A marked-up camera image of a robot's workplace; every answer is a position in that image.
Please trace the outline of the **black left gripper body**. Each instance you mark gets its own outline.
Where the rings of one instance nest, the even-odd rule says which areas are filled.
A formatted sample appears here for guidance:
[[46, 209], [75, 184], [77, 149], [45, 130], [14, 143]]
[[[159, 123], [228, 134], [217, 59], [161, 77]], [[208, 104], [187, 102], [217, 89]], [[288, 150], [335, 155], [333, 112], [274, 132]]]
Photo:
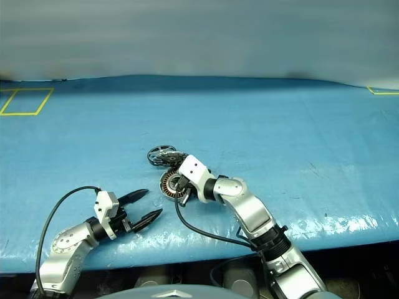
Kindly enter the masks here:
[[119, 207], [115, 217], [113, 218], [113, 231], [115, 234], [131, 233], [132, 222], [127, 216], [127, 213], [123, 207]]

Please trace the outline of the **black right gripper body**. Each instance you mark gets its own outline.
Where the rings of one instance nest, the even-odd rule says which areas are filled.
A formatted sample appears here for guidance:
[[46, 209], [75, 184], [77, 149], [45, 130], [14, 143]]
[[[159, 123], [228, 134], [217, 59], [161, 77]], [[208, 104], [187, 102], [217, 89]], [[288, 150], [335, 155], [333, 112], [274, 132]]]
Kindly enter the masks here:
[[181, 175], [177, 182], [177, 201], [180, 206], [186, 206], [192, 193], [196, 192], [196, 188], [190, 183], [190, 180]]

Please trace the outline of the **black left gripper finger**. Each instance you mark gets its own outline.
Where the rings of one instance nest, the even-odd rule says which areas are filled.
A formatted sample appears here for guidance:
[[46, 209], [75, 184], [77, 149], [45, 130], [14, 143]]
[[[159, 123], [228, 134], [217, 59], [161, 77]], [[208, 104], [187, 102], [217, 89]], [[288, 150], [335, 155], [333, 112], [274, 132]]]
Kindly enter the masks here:
[[130, 224], [131, 230], [134, 233], [137, 233], [147, 226], [149, 226], [155, 219], [163, 212], [163, 209], [157, 209], [154, 211], [149, 212], [148, 214], [144, 215], [138, 222], [134, 224]]
[[149, 192], [148, 189], [139, 189], [136, 191], [132, 191], [120, 198], [118, 198], [119, 204], [121, 206], [126, 206], [127, 204], [133, 204], [140, 200], [143, 196], [145, 196]]

